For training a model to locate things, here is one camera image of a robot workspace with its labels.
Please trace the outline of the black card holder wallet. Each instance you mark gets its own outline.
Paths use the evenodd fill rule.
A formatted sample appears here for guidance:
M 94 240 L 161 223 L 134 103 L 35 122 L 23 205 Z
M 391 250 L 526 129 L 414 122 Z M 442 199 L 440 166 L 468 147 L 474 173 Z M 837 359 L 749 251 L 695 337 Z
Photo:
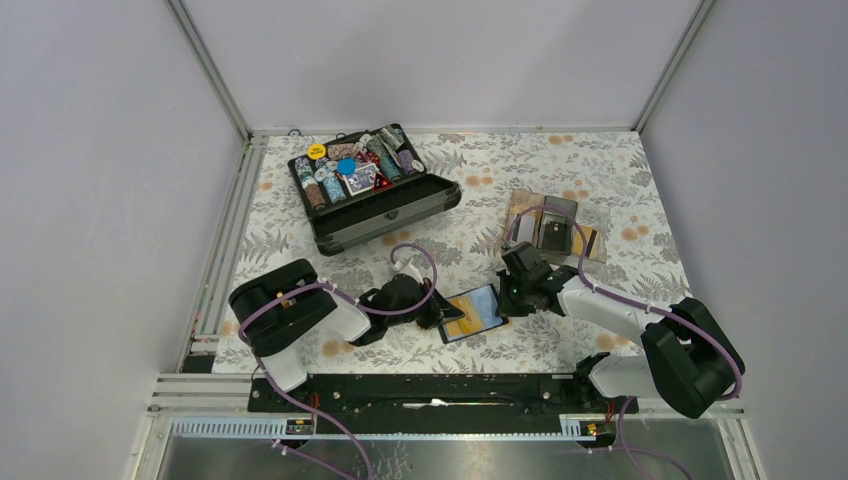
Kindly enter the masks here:
M 444 344 L 451 344 L 478 334 L 498 329 L 509 324 L 508 317 L 501 311 L 498 292 L 493 284 L 487 284 L 447 299 L 462 316 L 449 320 L 438 327 Z

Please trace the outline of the gold credit card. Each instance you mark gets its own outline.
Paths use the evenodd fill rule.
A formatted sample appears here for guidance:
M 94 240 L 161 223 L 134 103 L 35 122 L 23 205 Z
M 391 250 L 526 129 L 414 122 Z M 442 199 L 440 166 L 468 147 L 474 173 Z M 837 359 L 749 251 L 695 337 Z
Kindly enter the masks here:
M 442 326 L 443 333 L 448 342 L 452 342 L 470 335 L 476 323 L 468 317 L 460 318 L 451 322 L 447 322 Z

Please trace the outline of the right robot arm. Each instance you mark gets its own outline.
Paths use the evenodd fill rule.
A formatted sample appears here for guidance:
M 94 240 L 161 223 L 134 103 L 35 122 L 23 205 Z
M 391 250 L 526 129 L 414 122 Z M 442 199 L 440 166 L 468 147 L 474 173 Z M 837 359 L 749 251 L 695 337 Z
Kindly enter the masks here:
M 528 242 L 504 251 L 499 271 L 509 317 L 551 312 L 583 320 L 640 347 L 637 356 L 597 354 L 580 365 L 575 402 L 597 412 L 615 397 L 663 400 L 696 419 L 717 401 L 738 395 L 745 365 L 706 305 L 685 297 L 659 307 L 601 284 L 580 269 L 553 268 Z

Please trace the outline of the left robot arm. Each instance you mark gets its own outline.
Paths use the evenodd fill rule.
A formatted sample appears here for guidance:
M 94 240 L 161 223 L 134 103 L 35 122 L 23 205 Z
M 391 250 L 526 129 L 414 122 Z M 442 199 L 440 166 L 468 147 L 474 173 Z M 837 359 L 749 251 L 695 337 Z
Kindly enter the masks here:
M 363 346 L 396 325 L 430 330 L 466 317 L 410 261 L 396 262 L 393 270 L 382 287 L 354 298 L 321 280 L 308 260 L 298 259 L 230 294 L 238 336 L 274 382 L 271 395 L 282 408 L 296 411 L 309 401 L 311 387 L 297 343 L 317 327 Z

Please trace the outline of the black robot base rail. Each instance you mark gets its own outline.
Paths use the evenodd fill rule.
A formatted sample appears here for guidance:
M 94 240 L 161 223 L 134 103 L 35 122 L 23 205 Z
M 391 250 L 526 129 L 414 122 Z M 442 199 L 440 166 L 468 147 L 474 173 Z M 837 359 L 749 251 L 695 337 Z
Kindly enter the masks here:
M 367 407 L 504 406 L 532 413 L 637 413 L 639 404 L 609 397 L 576 374 L 309 374 L 288 393 L 327 413 Z

